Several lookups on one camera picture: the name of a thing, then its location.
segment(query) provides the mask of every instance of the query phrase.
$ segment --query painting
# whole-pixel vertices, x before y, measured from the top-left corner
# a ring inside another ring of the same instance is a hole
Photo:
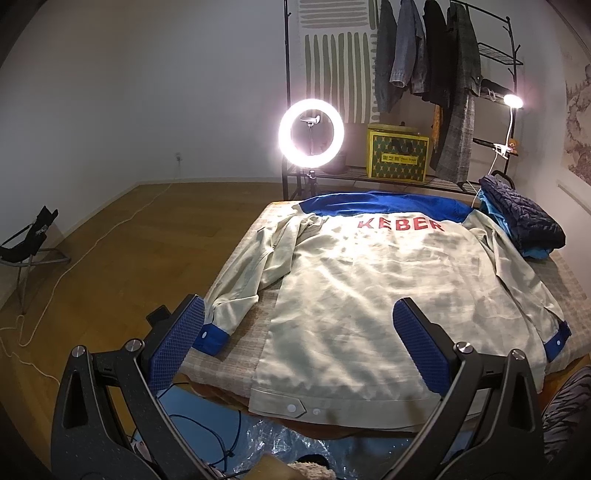
[[[378,121],[377,0],[298,0],[298,18],[306,98],[331,103],[345,123]]]
[[[566,81],[567,122],[562,166],[591,185],[591,8],[582,0],[547,0]]]

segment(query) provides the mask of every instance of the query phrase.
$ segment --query blue cuff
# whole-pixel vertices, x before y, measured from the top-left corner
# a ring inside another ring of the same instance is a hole
[[[569,324],[566,322],[560,322],[558,324],[558,332],[554,335],[547,343],[544,344],[544,349],[546,350],[546,358],[548,359],[548,363],[554,360],[558,354],[564,348],[564,344],[566,340],[570,337],[570,328]]]
[[[216,327],[213,323],[208,323],[201,328],[199,336],[193,344],[193,348],[208,355],[215,356],[226,345],[229,338],[230,336],[220,327]]]

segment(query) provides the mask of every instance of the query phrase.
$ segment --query denim jacket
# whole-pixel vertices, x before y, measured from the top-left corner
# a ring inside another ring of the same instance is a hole
[[[414,0],[401,0],[396,33],[396,55],[390,82],[414,95],[427,90],[427,52],[425,31]]]

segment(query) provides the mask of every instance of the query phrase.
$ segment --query striped artwork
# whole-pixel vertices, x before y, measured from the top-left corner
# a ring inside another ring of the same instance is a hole
[[[374,92],[377,0],[299,0],[306,97],[346,123],[379,121]]]

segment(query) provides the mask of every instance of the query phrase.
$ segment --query white wall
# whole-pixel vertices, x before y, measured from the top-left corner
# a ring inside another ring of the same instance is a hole
[[[0,69],[2,241],[43,205],[59,210],[67,232],[137,180],[122,107],[121,3],[49,0]],[[14,270],[0,269],[0,300]]]
[[[553,11],[544,0],[473,3],[513,20],[526,107],[517,122],[521,155],[509,172],[563,225],[563,254],[591,293],[591,218],[556,185],[566,100]],[[441,0],[444,11],[448,4]],[[178,151],[186,179],[277,179],[282,19],[277,0],[48,1],[0,69],[0,238],[44,203],[60,209],[57,225],[68,231],[135,182],[178,175]],[[472,21],[479,41],[510,49],[500,22],[477,12]],[[303,75],[296,19],[291,31],[295,100]],[[483,73],[511,85],[493,62],[483,61]],[[430,109],[408,97],[399,113],[428,130]],[[507,126],[503,106],[476,101],[477,137],[503,141]],[[473,156],[477,179],[493,155],[475,146]],[[0,297],[11,278],[0,271]]]
[[[131,111],[142,180],[277,179],[287,108],[283,4],[134,0]]]
[[[529,0],[531,34],[523,39],[525,109],[524,155],[515,176],[518,190],[533,198],[562,226],[566,246],[561,250],[575,276],[591,295],[591,215],[558,187],[562,181],[591,205],[591,190],[561,166],[566,130],[566,87],[556,13],[545,1]]]

